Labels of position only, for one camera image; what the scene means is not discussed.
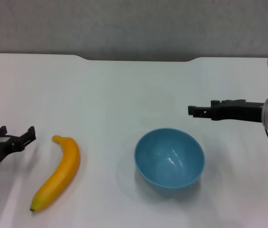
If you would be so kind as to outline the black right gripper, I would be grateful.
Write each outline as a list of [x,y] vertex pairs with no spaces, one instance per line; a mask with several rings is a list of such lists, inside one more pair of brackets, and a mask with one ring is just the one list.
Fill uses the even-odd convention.
[[211,107],[188,106],[188,114],[196,118],[209,118],[213,121],[240,120],[262,122],[264,103],[247,102],[246,100],[212,100]]

